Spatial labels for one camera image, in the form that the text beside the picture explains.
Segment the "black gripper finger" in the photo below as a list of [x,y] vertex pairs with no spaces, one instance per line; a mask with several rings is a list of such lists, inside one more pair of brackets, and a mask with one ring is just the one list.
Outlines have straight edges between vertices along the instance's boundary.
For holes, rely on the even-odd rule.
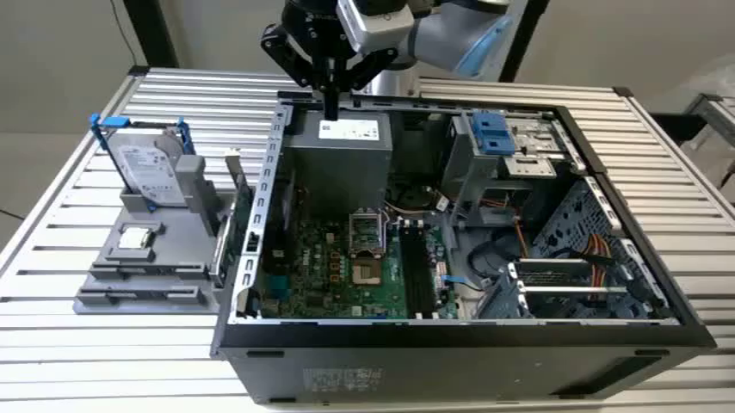
[[306,35],[306,44],[316,46],[309,60],[296,51],[282,25],[269,24],[260,37],[260,46],[285,74],[301,86],[321,95],[324,119],[333,119],[333,82],[329,59],[321,53],[318,40]]
[[346,59],[334,61],[330,77],[330,120],[338,119],[340,94],[362,89],[397,58],[394,47],[370,52],[350,68]]

